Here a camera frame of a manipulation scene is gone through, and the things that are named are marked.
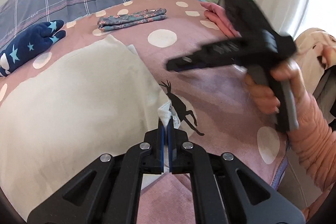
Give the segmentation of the pink sleeved right forearm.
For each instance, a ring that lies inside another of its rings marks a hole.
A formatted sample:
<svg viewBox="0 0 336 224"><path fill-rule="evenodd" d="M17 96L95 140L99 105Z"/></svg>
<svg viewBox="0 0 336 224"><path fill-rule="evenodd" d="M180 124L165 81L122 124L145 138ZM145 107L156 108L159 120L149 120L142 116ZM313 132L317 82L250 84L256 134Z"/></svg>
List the pink sleeved right forearm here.
<svg viewBox="0 0 336 224"><path fill-rule="evenodd" d="M306 220L321 207L335 184L335 132L323 118L315 98L305 93L297 106L299 128L288 133L299 164L322 194L303 210Z"/></svg>

